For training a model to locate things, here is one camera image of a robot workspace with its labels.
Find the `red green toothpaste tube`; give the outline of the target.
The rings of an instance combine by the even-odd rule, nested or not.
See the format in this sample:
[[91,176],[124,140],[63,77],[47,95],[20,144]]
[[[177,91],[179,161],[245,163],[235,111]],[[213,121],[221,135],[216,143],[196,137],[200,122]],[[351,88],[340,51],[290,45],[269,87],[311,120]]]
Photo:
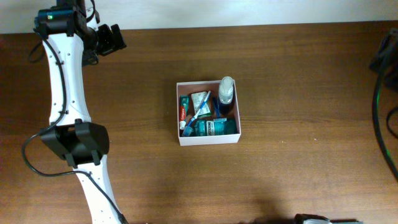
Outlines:
[[187,111],[189,109],[189,101],[190,98],[187,95],[182,95],[179,98],[179,116],[178,116],[178,124],[179,124],[179,129],[184,130],[187,122],[186,122],[186,117],[187,117]]

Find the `green white floss packet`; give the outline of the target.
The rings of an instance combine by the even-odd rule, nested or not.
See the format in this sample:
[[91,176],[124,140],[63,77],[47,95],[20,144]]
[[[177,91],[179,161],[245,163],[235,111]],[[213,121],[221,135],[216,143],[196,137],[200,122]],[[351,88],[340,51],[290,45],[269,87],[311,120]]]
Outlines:
[[[200,109],[201,104],[203,103],[205,96],[207,95],[207,91],[197,92],[191,94],[191,99],[194,107],[194,112],[197,113]],[[208,106],[208,102],[204,105],[204,107],[200,110],[198,117],[204,118],[211,116],[211,110]]]

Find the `blue white toothbrush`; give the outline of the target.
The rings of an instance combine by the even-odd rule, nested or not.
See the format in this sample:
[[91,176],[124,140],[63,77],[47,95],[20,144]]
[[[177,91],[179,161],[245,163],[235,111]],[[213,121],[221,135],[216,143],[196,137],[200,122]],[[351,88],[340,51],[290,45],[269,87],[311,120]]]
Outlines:
[[191,135],[191,133],[193,132],[192,124],[198,118],[198,114],[199,114],[200,110],[204,107],[206,102],[208,102],[210,95],[211,95],[211,91],[208,91],[203,103],[200,106],[199,111],[193,115],[193,117],[190,119],[190,121],[187,123],[185,129],[183,130],[183,133],[182,133],[183,137],[189,137]]

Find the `blue disposable razor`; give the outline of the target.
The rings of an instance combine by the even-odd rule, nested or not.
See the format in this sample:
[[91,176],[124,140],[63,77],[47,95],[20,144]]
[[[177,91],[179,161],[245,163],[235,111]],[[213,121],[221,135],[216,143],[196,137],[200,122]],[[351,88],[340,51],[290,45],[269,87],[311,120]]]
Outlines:
[[216,115],[215,122],[225,122],[225,121],[227,121],[227,118],[223,117],[221,112],[220,112],[219,105],[218,105],[218,100],[215,97],[213,97],[212,101],[213,101],[213,105],[214,105],[214,108],[215,108],[215,115]]

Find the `purple liquid clear bottle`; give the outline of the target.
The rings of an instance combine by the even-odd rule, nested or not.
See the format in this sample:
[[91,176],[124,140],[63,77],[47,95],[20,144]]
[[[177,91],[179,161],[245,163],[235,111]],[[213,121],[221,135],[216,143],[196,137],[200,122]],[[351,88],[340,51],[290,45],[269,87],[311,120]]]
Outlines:
[[227,115],[233,108],[234,80],[224,77],[218,88],[218,108],[222,115]]

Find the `teal mouthwash bottle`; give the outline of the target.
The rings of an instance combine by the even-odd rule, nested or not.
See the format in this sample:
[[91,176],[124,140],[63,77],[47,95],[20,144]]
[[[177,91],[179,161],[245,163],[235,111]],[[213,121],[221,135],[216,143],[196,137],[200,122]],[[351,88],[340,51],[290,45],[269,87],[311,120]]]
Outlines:
[[221,136],[237,133],[236,121],[229,118],[199,119],[194,125],[195,136]]

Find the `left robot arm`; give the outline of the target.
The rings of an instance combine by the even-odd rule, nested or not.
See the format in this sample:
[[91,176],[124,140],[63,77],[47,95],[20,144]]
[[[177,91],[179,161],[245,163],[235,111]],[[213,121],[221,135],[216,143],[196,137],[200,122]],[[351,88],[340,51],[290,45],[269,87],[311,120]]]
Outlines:
[[126,48],[120,28],[101,24],[96,8],[86,8],[84,0],[63,0],[38,12],[34,31],[49,62],[52,94],[49,126],[37,137],[71,167],[62,176],[78,177],[93,223],[126,223],[108,176],[108,132],[91,120],[82,72],[99,56]]

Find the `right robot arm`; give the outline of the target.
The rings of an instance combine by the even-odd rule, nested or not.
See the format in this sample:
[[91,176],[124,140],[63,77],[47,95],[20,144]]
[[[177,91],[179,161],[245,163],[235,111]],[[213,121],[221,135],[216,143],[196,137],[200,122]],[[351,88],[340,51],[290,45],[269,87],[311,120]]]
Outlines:
[[[381,41],[377,54],[371,60],[369,69],[377,74],[377,80],[374,87],[373,99],[371,105],[371,114],[374,134],[376,137],[377,144],[381,150],[382,156],[387,163],[388,168],[392,172],[395,180],[397,181],[397,166],[395,165],[391,153],[386,147],[384,138],[382,136],[380,119],[379,119],[379,101],[382,90],[382,85],[385,80],[385,76],[392,73],[397,73],[397,28],[392,28],[387,35]],[[364,223],[361,221],[348,220],[333,221],[327,217],[321,215],[311,215],[299,213],[294,217],[293,223],[322,223],[322,224],[332,224],[332,223]]]

